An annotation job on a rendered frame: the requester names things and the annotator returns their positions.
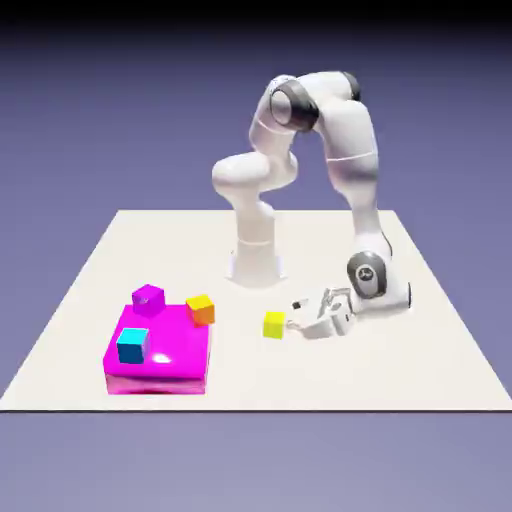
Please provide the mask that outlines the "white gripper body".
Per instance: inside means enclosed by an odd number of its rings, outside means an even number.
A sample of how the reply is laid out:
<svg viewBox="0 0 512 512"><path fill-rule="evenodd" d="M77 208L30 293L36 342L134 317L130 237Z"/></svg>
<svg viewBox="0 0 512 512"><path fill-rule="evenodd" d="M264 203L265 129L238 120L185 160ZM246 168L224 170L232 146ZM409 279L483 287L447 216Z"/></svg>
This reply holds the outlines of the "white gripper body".
<svg viewBox="0 0 512 512"><path fill-rule="evenodd" d="M338 335L330 315L329 295L303 298L291 303L288 328L306 339L326 339Z"/></svg>

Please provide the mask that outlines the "small yellow cube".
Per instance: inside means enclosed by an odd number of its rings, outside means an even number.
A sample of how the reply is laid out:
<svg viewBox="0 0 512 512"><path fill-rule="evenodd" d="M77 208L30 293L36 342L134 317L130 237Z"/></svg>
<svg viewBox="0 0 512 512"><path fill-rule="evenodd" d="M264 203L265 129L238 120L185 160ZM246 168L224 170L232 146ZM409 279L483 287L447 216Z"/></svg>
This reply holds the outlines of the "small yellow cube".
<svg viewBox="0 0 512 512"><path fill-rule="evenodd" d="M285 324L286 314L284 312L267 312L263 321L263 336L272 339L282 339Z"/></svg>

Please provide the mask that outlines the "small orange cube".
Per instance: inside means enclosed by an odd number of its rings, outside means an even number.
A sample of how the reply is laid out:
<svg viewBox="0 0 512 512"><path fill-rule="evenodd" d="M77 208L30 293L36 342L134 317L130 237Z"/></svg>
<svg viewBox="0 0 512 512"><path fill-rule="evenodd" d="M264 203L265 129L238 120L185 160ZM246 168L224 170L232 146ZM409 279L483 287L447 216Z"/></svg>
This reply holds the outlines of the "small orange cube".
<svg viewBox="0 0 512 512"><path fill-rule="evenodd" d="M211 325L215 322L215 305L206 294L187 298L187 315L195 327Z"/></svg>

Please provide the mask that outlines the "small purple cube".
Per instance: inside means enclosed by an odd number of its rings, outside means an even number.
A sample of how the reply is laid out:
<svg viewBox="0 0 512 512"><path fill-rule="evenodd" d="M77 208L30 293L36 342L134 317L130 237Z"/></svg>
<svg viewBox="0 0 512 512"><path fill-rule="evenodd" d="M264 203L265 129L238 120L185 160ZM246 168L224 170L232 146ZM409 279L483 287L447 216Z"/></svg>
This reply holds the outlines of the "small purple cube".
<svg viewBox="0 0 512 512"><path fill-rule="evenodd" d="M133 312L139 316L153 317L165 309L163 288L145 284L132 292Z"/></svg>

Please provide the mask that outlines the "small cyan cube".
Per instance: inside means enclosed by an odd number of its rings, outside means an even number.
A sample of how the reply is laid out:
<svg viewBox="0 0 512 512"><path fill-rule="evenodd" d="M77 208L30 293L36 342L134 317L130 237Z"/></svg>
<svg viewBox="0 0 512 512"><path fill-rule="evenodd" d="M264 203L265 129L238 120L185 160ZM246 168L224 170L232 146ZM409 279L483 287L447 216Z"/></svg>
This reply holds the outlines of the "small cyan cube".
<svg viewBox="0 0 512 512"><path fill-rule="evenodd" d="M149 347L147 328L123 328L116 340L118 359L123 364L143 364Z"/></svg>

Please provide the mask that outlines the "large magenta box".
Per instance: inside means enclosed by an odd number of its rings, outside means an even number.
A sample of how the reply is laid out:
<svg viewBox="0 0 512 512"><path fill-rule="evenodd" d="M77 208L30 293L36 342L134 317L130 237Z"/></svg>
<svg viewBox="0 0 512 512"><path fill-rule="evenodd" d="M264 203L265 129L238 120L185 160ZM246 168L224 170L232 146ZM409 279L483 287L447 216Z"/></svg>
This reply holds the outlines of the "large magenta box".
<svg viewBox="0 0 512 512"><path fill-rule="evenodd" d="M143 364L119 362L116 340L123 328L147 328L149 347ZM186 305L167 305L153 317L122 310L103 357L107 392L121 394L201 395L206 391L211 328L195 327Z"/></svg>

